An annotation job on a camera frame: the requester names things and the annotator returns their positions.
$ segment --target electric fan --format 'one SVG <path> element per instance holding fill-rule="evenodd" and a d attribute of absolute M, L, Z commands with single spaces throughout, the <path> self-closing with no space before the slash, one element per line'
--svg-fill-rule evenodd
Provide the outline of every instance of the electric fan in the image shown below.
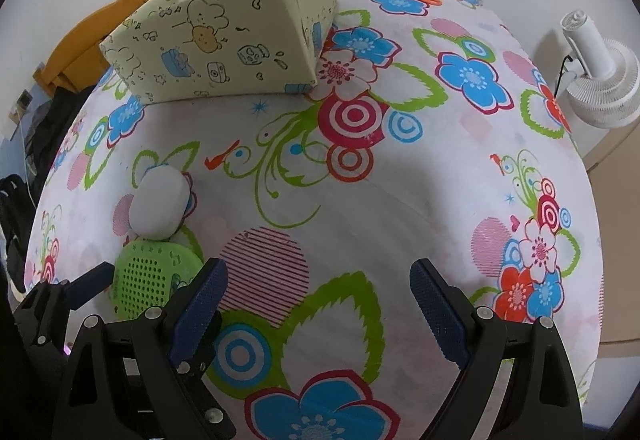
<path fill-rule="evenodd" d="M 640 115 L 640 63 L 622 43 L 603 39 L 582 10 L 562 19 L 562 32 L 584 68 L 566 90 L 575 114 L 590 126 L 621 128 Z"/>

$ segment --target green perforated pad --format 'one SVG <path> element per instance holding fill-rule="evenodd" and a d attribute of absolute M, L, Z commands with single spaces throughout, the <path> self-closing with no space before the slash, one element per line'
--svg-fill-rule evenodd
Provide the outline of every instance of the green perforated pad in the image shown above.
<path fill-rule="evenodd" d="M 202 261 L 177 243 L 139 240 L 122 249 L 115 267 L 110 297 L 116 317 L 128 320 L 150 306 L 164 306 L 193 280 Z"/>

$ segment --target red flower print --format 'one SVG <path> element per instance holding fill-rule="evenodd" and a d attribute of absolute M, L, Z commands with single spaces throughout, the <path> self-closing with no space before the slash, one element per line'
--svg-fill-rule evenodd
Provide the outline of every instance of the red flower print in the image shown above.
<path fill-rule="evenodd" d="M 564 128 L 569 133 L 571 133 L 569 122 L 566 120 L 564 113 L 560 109 L 560 106 L 558 106 L 558 103 L 554 99 L 554 94 L 551 92 L 549 87 L 546 84 L 539 84 L 538 88 L 540 90 L 540 93 L 542 93 L 545 96 L 546 110 L 549 112 L 549 115 L 551 116 L 551 118 L 561 126 L 564 126 Z"/>
<path fill-rule="evenodd" d="M 527 300 L 533 292 L 528 268 L 519 271 L 516 266 L 506 266 L 500 273 L 500 290 L 495 298 L 495 312 L 501 319 L 521 323 L 527 319 Z"/>

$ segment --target cushion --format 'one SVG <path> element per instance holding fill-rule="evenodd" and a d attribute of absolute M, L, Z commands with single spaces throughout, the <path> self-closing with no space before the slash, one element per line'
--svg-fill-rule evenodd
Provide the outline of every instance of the cushion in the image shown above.
<path fill-rule="evenodd" d="M 336 0 L 150 0 L 100 48 L 140 102 L 304 93 Z"/>

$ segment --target white flower print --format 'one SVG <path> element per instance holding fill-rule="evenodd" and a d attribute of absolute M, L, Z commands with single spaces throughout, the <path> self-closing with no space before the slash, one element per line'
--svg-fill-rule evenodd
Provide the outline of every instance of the white flower print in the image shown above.
<path fill-rule="evenodd" d="M 316 67 L 318 86 L 309 96 L 322 100 L 332 92 L 342 100 L 353 100 L 369 91 L 371 83 L 378 78 L 373 62 L 356 58 L 351 50 L 330 50 L 318 59 Z"/>
<path fill-rule="evenodd" d="M 529 269 L 531 279 L 542 283 L 547 272 L 556 271 L 556 237 L 547 224 L 540 227 L 533 218 L 525 225 L 524 233 L 526 238 L 520 241 L 522 262 Z"/>

